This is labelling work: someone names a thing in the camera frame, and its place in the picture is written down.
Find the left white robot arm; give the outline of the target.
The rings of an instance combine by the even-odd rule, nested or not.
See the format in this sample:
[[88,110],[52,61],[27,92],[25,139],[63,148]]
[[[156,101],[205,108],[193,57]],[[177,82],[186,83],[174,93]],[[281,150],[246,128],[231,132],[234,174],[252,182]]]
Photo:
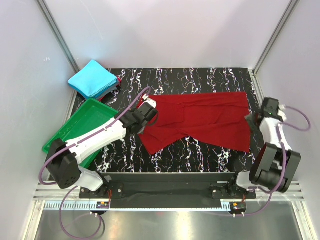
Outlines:
[[45,160],[46,169],[62,190],[72,186],[88,190],[97,198],[108,193],[109,182],[100,173],[81,167],[80,164],[103,147],[141,134],[158,114],[157,103],[144,95],[139,107],[118,113],[96,129],[68,141],[54,140]]

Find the red t shirt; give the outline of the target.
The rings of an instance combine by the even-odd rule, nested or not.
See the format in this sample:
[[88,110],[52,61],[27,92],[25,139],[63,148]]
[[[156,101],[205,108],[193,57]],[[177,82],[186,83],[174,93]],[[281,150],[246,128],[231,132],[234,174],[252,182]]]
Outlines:
[[250,151],[251,130],[245,119],[245,92],[151,95],[156,101],[156,123],[139,138],[150,155],[184,137],[235,151]]

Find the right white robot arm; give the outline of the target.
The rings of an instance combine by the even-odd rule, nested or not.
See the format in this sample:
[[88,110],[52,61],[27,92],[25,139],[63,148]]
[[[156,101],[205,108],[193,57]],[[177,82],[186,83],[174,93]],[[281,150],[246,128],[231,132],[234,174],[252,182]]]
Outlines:
[[262,134],[264,146],[249,172],[239,172],[227,185],[228,195],[239,198],[246,191],[272,194],[285,193],[294,178],[301,161],[301,154],[288,144],[283,125],[287,117],[284,108],[274,98],[264,98],[261,108],[245,117],[252,132]]

